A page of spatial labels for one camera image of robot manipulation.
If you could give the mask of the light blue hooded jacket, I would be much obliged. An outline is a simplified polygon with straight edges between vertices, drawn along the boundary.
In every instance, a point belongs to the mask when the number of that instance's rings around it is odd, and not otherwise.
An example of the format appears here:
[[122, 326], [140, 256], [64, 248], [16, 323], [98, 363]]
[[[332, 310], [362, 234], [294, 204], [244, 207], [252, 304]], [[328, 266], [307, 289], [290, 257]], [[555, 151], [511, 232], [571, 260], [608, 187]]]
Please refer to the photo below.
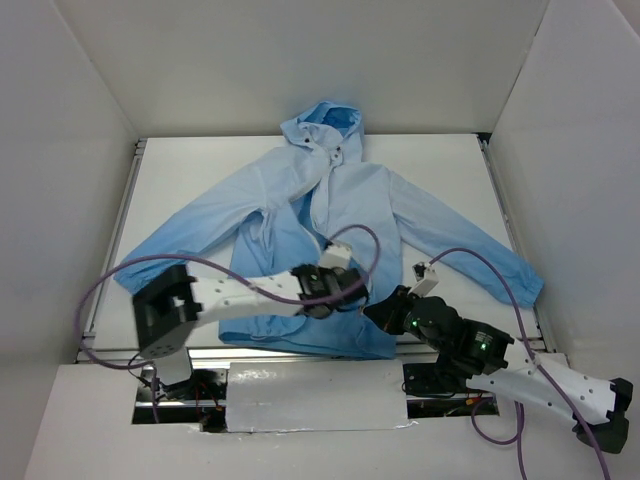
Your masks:
[[315, 262], [337, 236], [355, 265], [373, 268], [373, 301], [403, 280], [413, 248], [500, 302], [534, 305], [543, 280], [505, 236], [487, 232], [497, 203], [475, 136], [368, 136], [359, 110], [332, 102], [281, 130], [275, 139], [152, 140], [116, 282], [136, 292], [185, 256], [223, 247], [234, 272], [266, 276]]

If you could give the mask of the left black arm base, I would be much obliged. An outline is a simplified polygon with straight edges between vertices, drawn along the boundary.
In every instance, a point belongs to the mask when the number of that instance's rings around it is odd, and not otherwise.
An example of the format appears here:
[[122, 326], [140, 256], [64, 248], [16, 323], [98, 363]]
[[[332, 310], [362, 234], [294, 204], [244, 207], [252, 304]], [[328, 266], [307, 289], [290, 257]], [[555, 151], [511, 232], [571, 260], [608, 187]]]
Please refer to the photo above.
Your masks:
[[135, 374], [138, 383], [132, 423], [189, 424], [200, 431], [224, 433], [227, 430], [227, 374], [224, 368], [196, 369], [185, 386], [172, 391], [157, 381], [156, 403], [152, 402], [152, 371], [147, 369]]

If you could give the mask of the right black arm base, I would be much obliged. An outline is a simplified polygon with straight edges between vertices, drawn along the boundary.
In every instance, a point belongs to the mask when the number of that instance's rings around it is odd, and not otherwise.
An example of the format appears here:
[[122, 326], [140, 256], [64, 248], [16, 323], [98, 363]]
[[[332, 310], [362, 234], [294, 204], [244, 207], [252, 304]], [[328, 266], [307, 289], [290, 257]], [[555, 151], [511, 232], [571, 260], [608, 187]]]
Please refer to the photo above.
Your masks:
[[407, 414], [410, 419], [498, 415], [495, 396], [470, 389], [463, 380], [441, 373], [435, 363], [403, 364]]

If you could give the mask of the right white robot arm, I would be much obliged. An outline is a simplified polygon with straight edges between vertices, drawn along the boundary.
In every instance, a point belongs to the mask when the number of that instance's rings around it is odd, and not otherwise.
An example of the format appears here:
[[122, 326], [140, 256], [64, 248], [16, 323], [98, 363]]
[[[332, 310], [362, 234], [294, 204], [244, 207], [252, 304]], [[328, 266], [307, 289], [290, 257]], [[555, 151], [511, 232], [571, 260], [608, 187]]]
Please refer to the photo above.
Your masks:
[[626, 444], [633, 384], [625, 379], [602, 380], [532, 356], [508, 333], [460, 316], [440, 297], [419, 297], [404, 286], [366, 307], [364, 315], [387, 334], [409, 334], [434, 349], [435, 379], [446, 391], [464, 385], [541, 407], [571, 423], [584, 444], [590, 429], [606, 453], [619, 454]]

